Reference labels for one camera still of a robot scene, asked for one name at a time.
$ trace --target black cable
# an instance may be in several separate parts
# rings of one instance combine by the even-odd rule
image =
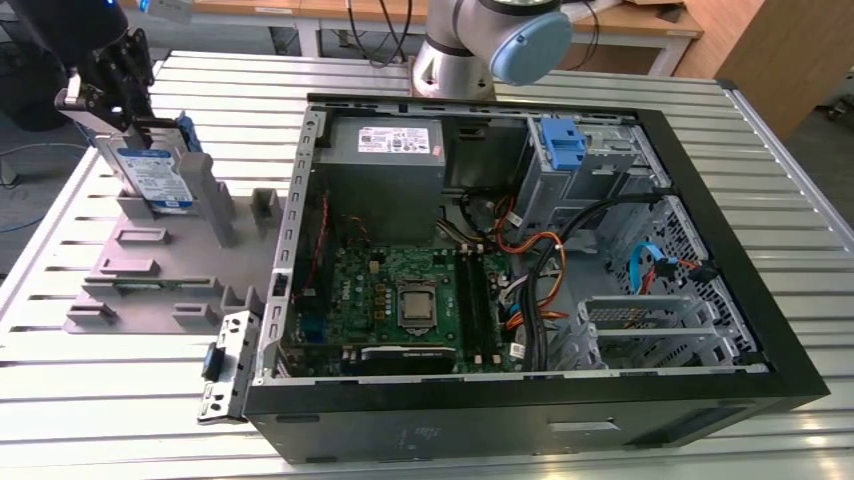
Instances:
[[[340,33],[338,33],[338,30],[330,30],[330,31],[335,34],[335,36],[338,37],[338,39],[339,39],[342,42],[350,42],[350,40],[348,40],[348,39],[346,39],[344,37],[342,37],[342,34],[340,34]],[[368,32],[367,32],[367,30],[366,30],[364,32],[362,32],[360,34],[358,34],[358,35],[355,35],[355,34],[354,34],[354,36],[356,36],[356,37],[362,38],[362,37],[364,37],[364,34],[366,34],[366,33],[368,33]]]
[[[407,16],[407,25],[406,25],[406,29],[404,29],[404,33],[402,36],[402,40],[398,40],[398,34],[395,33],[395,27],[391,24],[391,17],[388,16],[388,9],[386,8],[386,0],[379,0],[379,7],[383,9],[383,17],[386,17],[386,25],[388,25],[388,33],[391,33],[391,38],[394,38],[395,40],[395,44],[398,46],[398,48],[395,49],[395,51],[391,54],[391,58],[395,57],[395,55],[400,54],[400,63],[406,63],[406,54],[403,53],[403,39],[406,39],[406,30],[408,30],[408,19],[411,18],[412,15],[412,11],[410,10],[408,16]]]
[[[590,10],[590,14],[592,15],[592,36],[590,37],[590,43],[587,44],[587,48],[584,50],[584,57],[582,58],[582,61],[578,63],[578,65],[570,68],[570,71],[578,70],[584,65],[587,65],[587,62],[590,62],[590,60],[592,59],[594,55],[596,54],[596,49],[599,48],[599,15],[596,14],[596,10],[590,6],[590,2],[586,0],[583,3],[587,7],[587,10]]]
[[[359,50],[362,51],[362,55],[364,56],[364,58],[367,58],[368,62],[371,63],[371,66],[374,68],[386,68],[391,64],[391,62],[394,61],[395,57],[398,56],[398,53],[400,53],[400,58],[406,62],[406,55],[403,54],[403,42],[404,42],[406,37],[408,35],[410,24],[412,22],[412,0],[408,0],[408,2],[407,2],[406,23],[403,25],[403,33],[400,34],[400,38],[399,39],[398,39],[398,34],[395,33],[395,30],[392,28],[391,17],[388,16],[388,10],[386,9],[386,1],[384,0],[379,0],[379,3],[380,3],[380,7],[383,9],[383,15],[386,17],[386,23],[388,24],[388,30],[390,30],[388,34],[392,36],[392,38],[395,40],[395,43],[396,43],[394,52],[388,56],[388,59],[384,60],[383,62],[378,62],[374,59],[372,54],[368,54],[367,50],[364,49],[364,45],[362,45],[362,40],[360,40],[360,38],[358,36],[358,33],[356,33],[356,21],[354,19],[354,15],[352,15],[352,4],[350,3],[350,0],[347,1],[347,17],[350,19],[350,29],[352,31],[354,40],[356,42],[356,46],[359,47]]]
[[[475,222],[474,217],[471,216],[471,212],[468,211],[470,198],[471,197],[468,196],[468,194],[463,194],[463,196],[459,198],[459,214],[463,217],[463,220],[466,221],[466,225],[468,225],[468,228],[471,229],[471,231],[475,233],[475,235],[478,235],[478,237],[483,239],[483,243],[486,243],[487,245],[491,245],[492,242],[487,238],[488,233],[480,229],[480,227],[478,226],[478,223]]]
[[[598,202],[590,204],[578,212],[578,214],[575,214],[572,220],[567,222],[567,224],[558,232],[560,242],[566,243],[578,229],[584,226],[587,221],[611,207],[625,203],[655,203],[661,201],[662,198],[663,194],[661,193],[630,193],[626,195],[621,195],[619,197],[599,200]],[[532,337],[534,343],[528,341],[528,345],[534,347],[535,351],[531,355],[531,367],[536,368],[539,371],[543,371],[547,368],[547,358],[542,358],[546,356],[547,337],[543,316],[539,313],[536,300],[536,279],[539,277],[539,272],[543,271],[543,268],[548,263],[548,258],[554,254],[554,251],[554,240],[547,239],[546,249],[543,250],[543,253],[538,258],[536,264],[528,272],[528,279],[524,282],[524,289],[522,290],[522,297],[519,302],[523,319],[522,321],[524,324],[530,324],[530,328],[532,329],[535,334],[535,337]],[[527,350],[528,349],[526,348],[526,364],[528,355]]]

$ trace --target power cable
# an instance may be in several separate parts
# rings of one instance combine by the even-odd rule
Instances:
[[[374,59],[374,54],[378,52],[379,48],[383,46],[383,44],[386,43],[386,40],[388,38],[386,38],[383,40],[383,43],[380,43],[380,46],[376,47],[376,49],[374,50],[372,53],[368,53],[364,45],[362,44],[362,39],[359,37],[358,31],[356,31],[356,21],[354,19],[354,13],[352,13],[352,0],[347,0],[347,17],[350,19],[350,30],[352,31],[352,35],[354,35],[354,41],[356,42],[356,46],[359,47],[359,50],[362,51],[362,55],[364,56],[364,58],[367,58],[368,62],[371,63],[371,66],[374,68],[386,68],[391,62],[394,61],[395,57],[398,56],[398,54],[400,54],[400,59],[403,60],[403,62],[406,63],[406,54],[403,53],[403,42],[406,40],[406,37],[408,35],[410,32],[410,24],[412,22],[412,0],[407,1],[407,12],[406,12],[406,23],[403,25],[403,33],[400,35],[400,38],[398,38],[398,34],[395,32],[392,23],[391,23],[391,17],[388,15],[388,9],[386,7],[386,0],[379,0],[379,5],[380,8],[383,9],[383,16],[386,18],[386,24],[388,25],[388,34],[391,35],[391,37],[394,38],[395,41],[395,50],[392,51],[391,55],[388,56],[388,59],[384,60],[383,62],[379,62]]]

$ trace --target sticker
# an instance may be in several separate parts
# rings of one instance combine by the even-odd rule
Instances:
[[[125,290],[160,290],[163,288],[156,283],[119,283],[116,287]]]
[[[667,36],[670,37],[695,37],[695,32],[685,32],[682,30],[667,30]]]
[[[131,183],[148,202],[173,213],[192,206],[192,195],[175,171],[175,158],[165,150],[119,149],[119,163]]]
[[[291,15],[294,10],[290,8],[255,7],[258,13],[278,13],[279,15]]]
[[[512,358],[524,359],[524,345],[522,345],[520,343],[511,343],[510,344],[510,356]]]
[[[507,221],[512,223],[516,228],[522,226],[522,217],[512,212],[507,213]]]
[[[430,154],[426,128],[364,127],[359,130],[359,153]]]

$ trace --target wire bundle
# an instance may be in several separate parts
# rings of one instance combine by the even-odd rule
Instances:
[[[600,213],[607,211],[611,207],[626,203],[655,203],[662,199],[661,193],[634,193],[621,195],[614,198],[599,200],[584,207],[578,214],[572,217],[572,220],[560,229],[556,240],[551,237],[546,239],[548,243],[560,242],[563,244],[575,232],[584,226],[591,218],[595,218]],[[540,313],[539,304],[536,299],[536,279],[539,273],[546,268],[548,258],[554,254],[552,245],[547,245],[543,253],[540,254],[534,267],[528,271],[528,278],[524,282],[520,295],[520,313],[523,317],[523,325],[526,328],[526,339],[528,344],[534,348],[526,348],[524,351],[524,367],[534,371],[544,371],[548,368],[548,361],[546,358],[547,336],[546,327],[543,323],[543,315]]]
[[[383,39],[383,42],[379,44],[379,46],[374,49],[374,51],[368,53],[368,51],[364,49],[364,45],[362,44],[362,37],[356,32],[356,21],[354,19],[354,14],[352,14],[352,0],[347,0],[347,17],[350,19],[350,29],[352,30],[354,41],[356,42],[356,46],[359,47],[359,51],[362,52],[362,55],[364,56],[364,58],[368,59],[368,62],[371,63],[371,66],[374,68],[386,68],[394,61],[398,54],[400,55],[400,61],[403,63],[406,63],[407,61],[406,54],[403,53],[403,41],[406,40],[406,37],[410,33],[410,24],[412,23],[412,0],[407,1],[406,23],[403,24],[403,33],[400,34],[400,38],[398,38],[398,33],[395,32],[394,26],[391,24],[391,17],[388,16],[388,8],[386,7],[386,0],[379,0],[379,6],[383,9],[383,17],[386,17],[386,24],[388,25],[388,35],[391,35],[391,38],[395,41],[395,50],[391,52],[388,59],[382,62],[376,61],[376,59],[374,58],[374,55],[378,53],[379,49],[386,44],[386,41],[388,40],[388,35]]]

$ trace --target metal extrusion table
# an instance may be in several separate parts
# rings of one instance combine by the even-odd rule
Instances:
[[[271,185],[284,193],[306,93],[408,88],[403,67],[175,52],[157,65],[152,101],[161,116],[188,111],[232,194]],[[678,450],[290,466],[251,425],[195,424],[210,337],[61,331],[119,214],[119,183],[89,150],[0,288],[0,477],[718,480],[854,472],[854,236],[741,94],[705,80],[578,73],[496,89],[502,100],[667,114],[833,394]]]

